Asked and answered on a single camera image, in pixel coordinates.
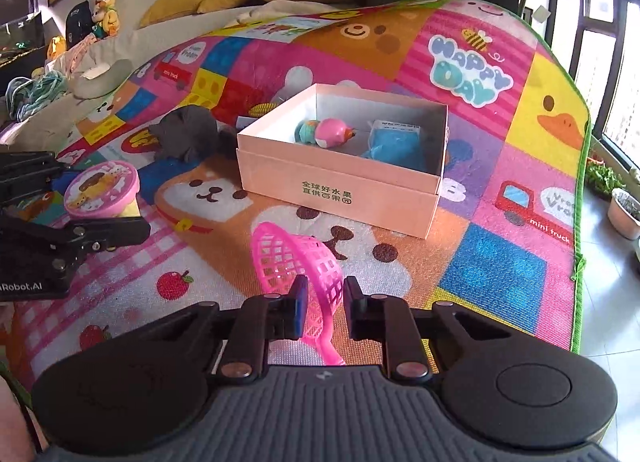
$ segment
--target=screw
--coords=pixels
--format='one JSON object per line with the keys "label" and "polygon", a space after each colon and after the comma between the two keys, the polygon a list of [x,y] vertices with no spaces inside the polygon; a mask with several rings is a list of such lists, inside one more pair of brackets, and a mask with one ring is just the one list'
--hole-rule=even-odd
{"label": "screw", "polygon": [[225,377],[242,379],[250,376],[252,369],[247,363],[227,363],[220,371]]}
{"label": "screw", "polygon": [[429,373],[429,369],[422,363],[407,362],[396,366],[396,372],[407,379],[420,379]]}
{"label": "screw", "polygon": [[51,262],[51,265],[55,270],[62,271],[65,270],[66,262],[62,258],[55,258],[53,262]]}

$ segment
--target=black bag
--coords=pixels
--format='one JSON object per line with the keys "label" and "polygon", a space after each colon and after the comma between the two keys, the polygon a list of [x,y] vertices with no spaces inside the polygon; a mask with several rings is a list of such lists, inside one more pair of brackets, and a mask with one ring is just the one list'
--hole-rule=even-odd
{"label": "black bag", "polygon": [[66,49],[80,43],[92,32],[94,22],[91,19],[89,2],[77,4],[66,17]]}

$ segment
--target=happy day text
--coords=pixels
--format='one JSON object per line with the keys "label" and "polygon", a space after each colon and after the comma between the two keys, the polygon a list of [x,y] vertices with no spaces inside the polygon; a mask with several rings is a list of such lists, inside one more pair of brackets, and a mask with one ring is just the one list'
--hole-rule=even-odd
{"label": "happy day text", "polygon": [[489,65],[478,52],[458,48],[454,39],[433,36],[429,51],[435,59],[431,82],[475,108],[493,103],[500,92],[513,87],[512,77],[500,67]]}

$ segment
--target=tiled floor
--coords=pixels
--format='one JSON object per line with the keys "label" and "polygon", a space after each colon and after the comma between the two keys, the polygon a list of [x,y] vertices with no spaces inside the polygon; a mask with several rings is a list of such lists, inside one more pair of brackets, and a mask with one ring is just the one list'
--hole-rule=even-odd
{"label": "tiled floor", "polygon": [[640,456],[640,274],[633,243],[607,219],[609,203],[585,190],[582,205],[584,271],[582,343],[613,378],[618,409],[602,446],[621,462]]}

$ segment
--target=potted plant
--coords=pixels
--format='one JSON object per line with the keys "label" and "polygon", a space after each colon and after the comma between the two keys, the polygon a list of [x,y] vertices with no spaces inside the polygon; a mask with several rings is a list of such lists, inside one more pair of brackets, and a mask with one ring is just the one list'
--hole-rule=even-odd
{"label": "potted plant", "polygon": [[613,190],[607,216],[625,238],[637,240],[640,237],[640,202],[623,189]]}
{"label": "potted plant", "polygon": [[590,160],[584,169],[584,183],[596,196],[610,200],[613,190],[624,189],[622,177],[603,162]]}

